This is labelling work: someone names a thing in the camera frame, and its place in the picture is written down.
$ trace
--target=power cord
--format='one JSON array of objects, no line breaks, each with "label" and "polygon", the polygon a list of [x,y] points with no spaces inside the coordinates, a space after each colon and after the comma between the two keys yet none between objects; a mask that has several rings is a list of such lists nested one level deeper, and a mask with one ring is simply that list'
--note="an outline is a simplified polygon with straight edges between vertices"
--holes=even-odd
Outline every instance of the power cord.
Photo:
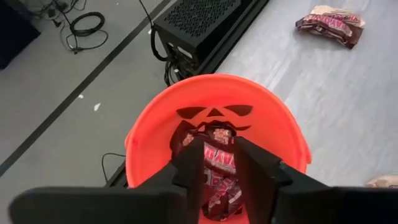
[{"label": "power cord", "polygon": [[[172,76],[172,70],[174,67],[177,66],[177,59],[175,57],[162,57],[157,49],[156,49],[156,44],[155,44],[155,38],[156,38],[156,28],[154,23],[152,22],[152,19],[150,18],[150,15],[147,11],[147,9],[145,8],[144,4],[142,3],[141,0],[138,0],[149,20],[150,23],[150,47],[152,49],[152,53],[154,54],[154,56],[160,60],[161,62],[166,62],[165,65],[165,72],[164,72],[164,82],[166,83],[167,86],[171,86],[172,84],[176,83],[176,81],[173,79]],[[185,78],[187,78],[185,75],[183,75],[181,72],[179,72],[179,69],[175,69],[174,70],[175,76],[177,77],[177,80],[183,80]]]},{"label": "power cord", "polygon": [[[105,17],[100,12],[89,12],[89,13],[86,13],[86,14],[83,14],[83,15],[77,17],[75,20],[70,22],[69,18],[66,15],[66,12],[61,10],[60,5],[58,4],[58,2],[56,0],[53,0],[53,2],[56,5],[57,9],[62,13],[62,15],[64,16],[64,18],[66,20],[66,22],[62,21],[63,22],[63,27],[60,30],[60,39],[61,39],[62,45],[65,46],[64,41],[63,41],[63,36],[62,36],[62,34],[63,34],[62,31],[64,30],[64,28],[69,27],[70,32],[72,33],[72,34],[68,35],[66,37],[66,39],[65,39],[66,43],[67,43],[66,44],[67,50],[71,50],[74,54],[77,54],[77,53],[79,53],[79,52],[81,52],[83,50],[91,50],[91,49],[96,49],[98,47],[101,47],[108,40],[109,34],[105,30],[101,30],[101,28],[104,26],[104,23],[105,23]],[[79,21],[81,21],[82,19],[84,19],[86,17],[90,17],[90,16],[95,16],[95,17],[99,18],[100,22],[99,22],[99,24],[96,27],[91,28],[91,29],[82,29],[82,30],[75,29],[75,26],[76,26],[76,24]],[[79,47],[77,37],[87,37],[87,36],[89,36],[91,34],[94,34],[95,32],[98,32],[98,31],[105,34],[105,39],[104,39],[104,41],[102,41],[102,43],[100,43],[100,44],[98,44],[96,46],[93,46],[93,47]],[[70,42],[69,42],[69,39],[72,36],[75,39],[75,43],[76,43],[75,46],[72,46],[70,44]]]},{"label": "power cord", "polygon": [[142,6],[142,8],[145,11],[145,14],[147,14],[147,18],[149,20],[150,23],[150,47],[152,49],[152,53],[155,55],[155,57],[160,60],[161,62],[166,62],[168,60],[167,57],[162,57],[158,51],[156,50],[156,45],[155,45],[155,35],[156,35],[156,28],[154,26],[154,23],[152,22],[152,19],[150,18],[150,15],[147,11],[147,9],[145,8],[144,4],[142,3],[141,0],[138,0]]},{"label": "power cord", "polygon": [[108,177],[106,176],[105,166],[104,166],[104,159],[106,156],[120,156],[120,157],[126,157],[126,156],[122,155],[122,154],[118,154],[118,153],[113,153],[113,152],[107,152],[102,155],[102,159],[101,159],[102,172],[104,174],[105,181],[108,183],[109,180],[108,180]]},{"label": "power cord", "polygon": [[49,3],[45,4],[42,0],[39,0],[41,6],[31,6],[30,4],[27,4],[26,0],[21,0],[21,3],[25,5],[26,8],[32,13],[32,15],[38,19],[43,19],[46,21],[53,21],[58,19],[59,16],[61,15],[61,12],[59,9],[61,9],[65,14],[69,13],[73,9],[77,11],[83,11],[86,8],[87,0],[84,0],[83,6],[81,8],[77,7],[77,3],[81,0],[71,0],[70,3],[66,3],[61,0],[57,0],[58,6],[55,6],[54,1],[50,1]]}]

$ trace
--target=cable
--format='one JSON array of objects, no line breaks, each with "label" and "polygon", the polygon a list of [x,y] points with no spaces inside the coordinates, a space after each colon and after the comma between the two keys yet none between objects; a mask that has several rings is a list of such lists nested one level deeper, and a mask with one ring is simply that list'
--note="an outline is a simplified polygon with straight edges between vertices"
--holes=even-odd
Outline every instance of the cable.
[{"label": "cable", "polygon": [[66,11],[64,11],[64,13],[68,13],[70,11],[72,11],[73,9],[76,9],[77,11],[83,11],[86,9],[86,4],[87,4],[87,0],[85,0],[85,2],[83,3],[83,7],[81,9],[76,7],[76,4],[79,0],[71,0],[70,4],[69,4],[69,9],[67,9]]},{"label": "cable", "polygon": [[126,157],[125,155],[118,154],[118,153],[113,153],[113,152],[107,152],[107,153],[105,153],[105,154],[102,155],[101,167],[102,167],[102,172],[103,172],[103,174],[104,174],[105,181],[106,181],[107,183],[108,183],[109,180],[108,180],[108,178],[107,178],[107,176],[106,176],[106,172],[105,172],[104,159],[105,159],[106,156],[109,156],[109,155],[112,155],[112,156],[120,156],[120,157]]},{"label": "cable", "polygon": [[[164,82],[166,83],[167,86],[171,86],[172,84],[176,83],[176,81],[173,79],[172,76],[172,68],[176,66],[177,60],[174,57],[168,56],[168,57],[162,57],[157,49],[156,49],[156,44],[155,44],[155,38],[156,38],[156,28],[155,25],[150,18],[150,15],[145,8],[144,4],[142,3],[142,0],[138,0],[144,9],[145,14],[147,15],[147,18],[150,23],[150,47],[152,49],[152,53],[155,55],[155,57],[160,60],[161,62],[166,62],[165,64],[165,71],[164,71]],[[179,71],[179,69],[176,69],[177,72],[175,72],[175,76],[177,77],[178,81],[181,81],[183,79],[186,79],[187,77]]]},{"label": "cable", "polygon": [[[101,47],[108,40],[109,34],[105,30],[101,30],[101,28],[105,24],[105,17],[100,12],[89,12],[89,13],[83,14],[81,16],[78,16],[75,20],[70,22],[70,20],[67,17],[66,13],[63,12],[62,10],[60,10],[60,6],[59,6],[58,2],[56,0],[53,0],[53,2],[56,5],[57,9],[63,14],[63,16],[64,16],[64,18],[65,18],[65,20],[66,20],[66,22],[67,22],[67,24],[69,26],[70,32],[72,33],[72,34],[67,36],[66,43],[67,43],[67,47],[69,48],[69,50],[71,50],[74,54],[77,54],[78,52],[81,52],[83,50],[91,50],[91,49],[96,49],[98,47]],[[90,17],[90,16],[95,16],[95,17],[99,18],[100,22],[99,22],[99,24],[97,26],[95,26],[94,28],[91,28],[91,29],[81,29],[81,30],[78,30],[78,29],[75,28],[76,24],[79,21],[81,21],[82,19],[84,19],[86,17]],[[60,30],[60,38],[61,38],[61,42],[62,42],[62,44],[64,46],[65,46],[65,44],[64,44],[63,39],[62,39],[62,31],[64,30],[65,27],[66,27],[66,23],[63,24],[63,27]],[[100,32],[105,34],[105,39],[104,39],[104,41],[102,41],[102,43],[100,43],[100,44],[98,44],[96,46],[93,46],[93,47],[79,47],[78,41],[77,41],[77,37],[87,37],[87,36],[89,36],[91,34],[94,34],[97,31],[100,31]],[[70,44],[70,42],[69,42],[69,38],[72,37],[72,36],[75,39],[75,43],[76,43],[75,46],[72,46]]]},{"label": "cable", "polygon": [[148,20],[149,20],[149,23],[150,23],[150,47],[151,47],[151,49],[152,49],[152,53],[153,53],[153,54],[155,55],[155,57],[156,57],[158,60],[160,60],[161,62],[166,62],[168,58],[167,58],[167,57],[162,57],[162,56],[158,53],[158,51],[156,50],[156,44],[155,44],[156,28],[155,28],[155,25],[154,25],[154,23],[152,22],[152,19],[150,18],[150,15],[149,15],[147,9],[145,8],[144,4],[142,3],[142,1],[141,1],[141,0],[138,0],[138,1],[140,2],[142,8],[144,9],[145,14],[147,15]]}]

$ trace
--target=pumpkin bucket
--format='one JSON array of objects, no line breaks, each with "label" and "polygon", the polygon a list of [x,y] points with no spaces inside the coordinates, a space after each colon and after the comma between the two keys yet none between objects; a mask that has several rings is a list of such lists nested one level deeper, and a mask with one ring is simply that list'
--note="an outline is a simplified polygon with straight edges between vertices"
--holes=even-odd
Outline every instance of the pumpkin bucket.
[{"label": "pumpkin bucket", "polygon": [[[178,82],[157,95],[127,135],[126,174],[130,187],[142,184],[171,159],[169,143],[182,120],[198,126],[229,121],[254,144],[305,172],[311,161],[303,135],[289,109],[273,93],[232,75],[200,75]],[[217,223],[203,216],[199,223]],[[249,223],[246,211],[224,223]]]}]

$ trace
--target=bucket rim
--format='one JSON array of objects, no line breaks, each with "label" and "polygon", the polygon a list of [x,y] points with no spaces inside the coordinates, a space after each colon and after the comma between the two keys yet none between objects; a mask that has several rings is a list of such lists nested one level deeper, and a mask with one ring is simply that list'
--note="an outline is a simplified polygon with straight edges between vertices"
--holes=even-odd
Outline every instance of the bucket rim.
[{"label": "bucket rim", "polygon": [[267,94],[269,97],[272,98],[272,100],[278,104],[278,106],[282,109],[284,112],[286,118],[289,120],[289,123],[292,124],[291,128],[293,128],[292,132],[297,133],[297,139],[298,139],[298,144],[299,144],[299,149],[303,149],[301,153],[304,153],[302,157],[305,158],[304,163],[302,162],[300,167],[301,172],[305,172],[305,166],[307,164],[311,163],[311,154],[308,149],[307,143],[304,140],[304,137],[302,135],[302,132],[299,128],[299,125],[297,124],[295,118],[293,117],[293,114],[290,112],[288,107],[284,104],[283,101],[281,101],[275,94],[273,94],[271,91],[269,91],[267,88],[264,88],[262,85],[248,80],[246,78],[242,78],[236,75],[230,75],[230,74],[225,74],[225,73],[214,73],[214,74],[203,74],[203,75],[198,75],[195,77],[190,77],[187,79],[184,79],[180,82],[177,82],[176,84],[166,88],[162,92],[160,92],[158,95],[156,95],[147,105],[146,107],[141,111],[140,115],[138,116],[136,122],[134,123],[132,129],[129,131],[127,134],[127,137],[124,141],[124,147],[126,148],[126,175],[127,175],[127,184],[129,187],[136,187],[136,183],[134,183],[134,178],[132,176],[132,162],[133,159],[129,159],[132,157],[132,150],[129,150],[128,146],[136,144],[133,142],[132,137],[135,135],[135,132],[137,131],[137,128],[141,125],[142,121],[145,120],[145,117],[149,115],[149,111],[162,99],[164,99],[165,96],[169,95],[171,92],[175,91],[178,88],[183,87],[184,85],[187,85],[189,83],[201,81],[201,80],[212,80],[212,79],[229,79],[232,81],[239,81],[239,82],[244,82],[247,85],[250,85],[254,88],[257,88],[258,90],[262,90],[265,94]]}]

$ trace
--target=brown wrapper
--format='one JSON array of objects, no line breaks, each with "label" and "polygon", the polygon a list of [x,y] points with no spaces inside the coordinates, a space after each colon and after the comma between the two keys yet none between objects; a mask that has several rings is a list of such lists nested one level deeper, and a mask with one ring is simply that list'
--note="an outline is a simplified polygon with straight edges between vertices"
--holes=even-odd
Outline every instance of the brown wrapper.
[{"label": "brown wrapper", "polygon": [[172,158],[175,157],[180,151],[193,140],[196,127],[187,121],[181,121],[173,133],[170,140],[170,148],[172,150]]},{"label": "brown wrapper", "polygon": [[234,186],[228,191],[228,213],[236,214],[242,212],[243,198],[242,191],[239,187],[238,182],[235,182]]},{"label": "brown wrapper", "polygon": [[224,178],[215,187],[215,194],[203,207],[203,213],[211,220],[222,221],[229,217],[229,194],[227,192],[235,186],[236,180]]},{"label": "brown wrapper", "polygon": [[311,14],[296,22],[298,30],[333,38],[349,49],[358,43],[364,26],[359,15],[330,6],[316,6]]},{"label": "brown wrapper", "polygon": [[215,221],[223,221],[241,211],[243,201],[234,163],[232,137],[235,130],[227,123],[212,121],[200,132],[187,121],[182,121],[170,141],[172,157],[190,144],[196,136],[205,138],[205,188],[203,214]]},{"label": "brown wrapper", "polygon": [[352,49],[362,34],[362,29],[349,26],[343,21],[328,16],[310,14],[296,22],[298,30],[319,34],[336,39],[339,43]]},{"label": "brown wrapper", "polygon": [[235,177],[234,154],[218,149],[205,142],[205,166],[223,176]]}]

